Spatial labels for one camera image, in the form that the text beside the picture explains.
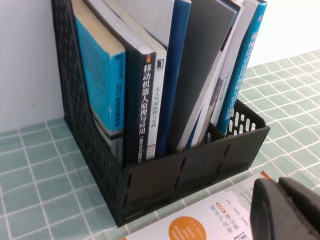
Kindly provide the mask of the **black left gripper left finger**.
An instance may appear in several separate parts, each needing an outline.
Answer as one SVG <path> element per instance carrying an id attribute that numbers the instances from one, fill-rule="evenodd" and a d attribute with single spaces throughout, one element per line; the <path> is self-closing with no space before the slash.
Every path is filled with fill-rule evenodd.
<path id="1" fill-rule="evenodd" d="M 274 180 L 255 180 L 250 208 L 254 240 L 298 240 L 300 211 Z"/>

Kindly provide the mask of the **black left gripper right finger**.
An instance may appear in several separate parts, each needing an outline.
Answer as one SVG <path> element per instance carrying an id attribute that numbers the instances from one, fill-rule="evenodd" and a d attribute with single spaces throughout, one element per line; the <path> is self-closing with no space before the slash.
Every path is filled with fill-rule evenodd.
<path id="1" fill-rule="evenodd" d="M 311 236 L 319 240 L 320 195 L 289 177 L 280 177 L 278 183 L 296 208 L 296 215 L 301 220 L 300 227 L 304 225 L 308 229 L 307 236 L 302 240 Z"/>

